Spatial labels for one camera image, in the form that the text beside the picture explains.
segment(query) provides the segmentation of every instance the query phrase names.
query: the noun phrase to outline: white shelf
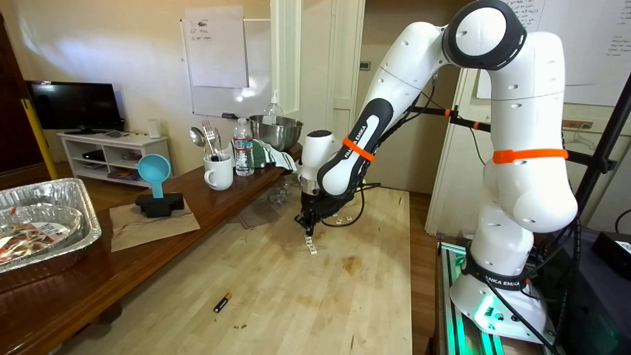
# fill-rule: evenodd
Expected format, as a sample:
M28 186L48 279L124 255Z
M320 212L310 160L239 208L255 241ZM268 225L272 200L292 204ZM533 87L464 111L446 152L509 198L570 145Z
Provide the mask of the white shelf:
M170 158L168 139L107 135L59 135L73 176L142 186L138 160L146 154Z

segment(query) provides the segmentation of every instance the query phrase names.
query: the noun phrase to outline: foil tray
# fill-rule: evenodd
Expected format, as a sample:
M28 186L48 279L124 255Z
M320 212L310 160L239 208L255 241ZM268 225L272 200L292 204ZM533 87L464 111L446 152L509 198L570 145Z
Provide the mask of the foil tray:
M93 202L77 178L51 180L0 192L0 210L53 204L81 212L79 229L65 241L0 267L0 292L53 277L69 269L101 237Z

